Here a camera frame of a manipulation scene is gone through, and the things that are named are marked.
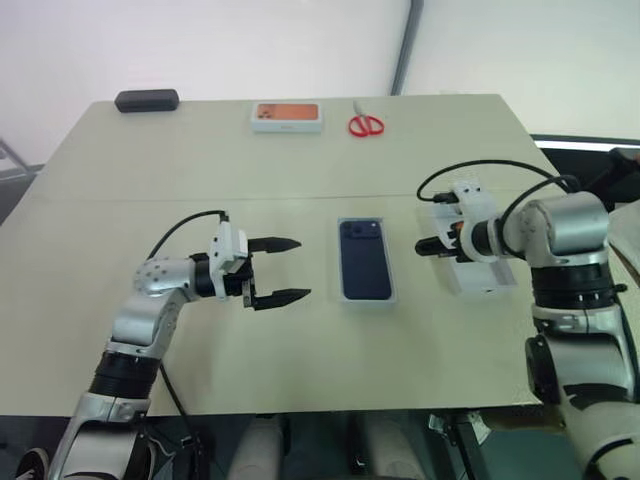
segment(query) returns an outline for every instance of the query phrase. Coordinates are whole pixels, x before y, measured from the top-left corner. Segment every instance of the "floor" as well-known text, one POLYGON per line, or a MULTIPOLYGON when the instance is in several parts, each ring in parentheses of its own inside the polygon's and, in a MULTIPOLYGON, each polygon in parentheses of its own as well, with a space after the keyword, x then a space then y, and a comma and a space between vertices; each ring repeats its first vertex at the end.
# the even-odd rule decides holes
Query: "floor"
MULTIPOLYGON (((29 180, 0 182, 0 225, 30 185, 29 180)), ((434 475, 434 462, 425 442, 425 425, 410 412, 395 412, 427 474, 434 475)), ((196 417, 203 441, 212 454, 210 478, 224 478, 233 453, 251 416, 196 417)), ((184 430, 178 418, 154 420, 157 429, 171 442, 178 442, 184 430)), ((349 473, 347 413, 290 414, 291 448, 285 457, 285 480, 322 478, 349 473)), ((13 478, 20 456, 39 446, 53 454, 64 431, 64 418, 0 416, 0 480, 13 478)), ((175 447, 162 440, 167 450, 175 447)), ((578 480, 580 473, 568 441, 542 432, 492 432, 481 450, 493 480, 537 480, 562 478, 578 480)), ((466 474, 457 450, 449 448, 456 479, 466 474)))

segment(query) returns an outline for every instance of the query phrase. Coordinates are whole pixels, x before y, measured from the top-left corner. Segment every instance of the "wall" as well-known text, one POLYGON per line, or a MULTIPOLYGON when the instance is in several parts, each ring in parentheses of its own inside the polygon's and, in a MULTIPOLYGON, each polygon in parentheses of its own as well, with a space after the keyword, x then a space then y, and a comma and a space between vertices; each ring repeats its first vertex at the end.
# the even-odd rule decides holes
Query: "wall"
POLYGON ((120 90, 182 99, 385 95, 398 0, 2 0, 0 136, 46 162, 87 106, 120 90))
POLYGON ((640 1, 425 0, 405 94, 485 92, 531 133, 640 139, 640 1))
MULTIPOLYGON (((46 162, 118 91, 385 95, 409 1, 2 0, 0 136, 46 162)), ((426 0, 405 94, 498 92, 532 133, 640 138, 640 0, 426 0)))

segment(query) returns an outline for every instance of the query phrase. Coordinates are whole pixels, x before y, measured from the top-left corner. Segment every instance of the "tabletop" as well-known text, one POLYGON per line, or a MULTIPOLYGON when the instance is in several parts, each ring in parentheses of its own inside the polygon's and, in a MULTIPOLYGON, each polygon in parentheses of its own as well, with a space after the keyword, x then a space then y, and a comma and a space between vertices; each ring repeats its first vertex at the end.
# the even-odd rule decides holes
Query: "tabletop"
MULTIPOLYGON (((7 379, 0 414, 70 415, 137 265, 177 220, 217 208, 249 237, 302 242, 255 256, 259 294, 313 291, 261 312, 239 299, 187 305, 165 363, 190 413, 535 401, 524 359, 524 340, 534 334, 528 267, 510 261, 518 282, 511 291, 455 296, 438 259, 414 252, 416 240, 433 233, 424 222, 428 206, 414 193, 434 170, 464 160, 553 168, 498 96, 359 102, 385 122, 383 135, 347 133, 352 99, 320 100, 320 134, 252 133, 248 101, 183 102, 175 112, 132 115, 92 105, 0 228, 0 378, 7 379), (339 217, 384 219, 394 305, 340 300, 339 217)), ((519 169, 483 167, 433 188, 461 176, 479 178, 502 205, 538 181, 519 169)), ((214 220, 197 220, 162 252, 206 251, 214 232, 214 220)), ((632 285, 614 256, 611 266, 616 281, 632 285)), ((638 292, 622 299, 637 337, 638 292)), ((150 413, 176 413, 161 380, 150 413)))

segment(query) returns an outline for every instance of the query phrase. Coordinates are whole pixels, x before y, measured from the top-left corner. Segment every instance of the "robotic arm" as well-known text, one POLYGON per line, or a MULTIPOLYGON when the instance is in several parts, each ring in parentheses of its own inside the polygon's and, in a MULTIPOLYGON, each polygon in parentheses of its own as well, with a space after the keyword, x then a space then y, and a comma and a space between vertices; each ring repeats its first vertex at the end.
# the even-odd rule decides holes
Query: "robotic arm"
MULTIPOLYGON (((473 193, 436 195, 463 215, 473 193)), ((494 262, 517 254, 531 268, 534 326, 526 341, 532 392, 557 407, 588 478, 640 478, 640 376, 633 337, 609 271, 608 215, 588 192, 529 201, 500 217, 451 226, 419 255, 494 262)))
POLYGON ((118 313, 89 390, 82 394, 51 464, 50 478, 143 478, 146 441, 138 425, 184 304, 242 296, 245 307, 277 308, 310 290, 256 296, 253 252, 300 246, 286 238, 248 240, 223 216, 209 253, 186 259, 153 257, 136 271, 133 293, 118 313))

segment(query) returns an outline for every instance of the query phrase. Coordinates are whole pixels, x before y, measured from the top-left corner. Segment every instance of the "blue smartphone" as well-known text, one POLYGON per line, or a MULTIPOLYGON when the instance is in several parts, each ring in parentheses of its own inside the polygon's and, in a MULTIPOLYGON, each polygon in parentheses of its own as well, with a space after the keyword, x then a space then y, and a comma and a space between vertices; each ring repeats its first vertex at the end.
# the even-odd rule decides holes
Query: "blue smartphone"
POLYGON ((379 219, 345 219, 338 228, 342 294, 348 300, 391 299, 391 275, 379 219))

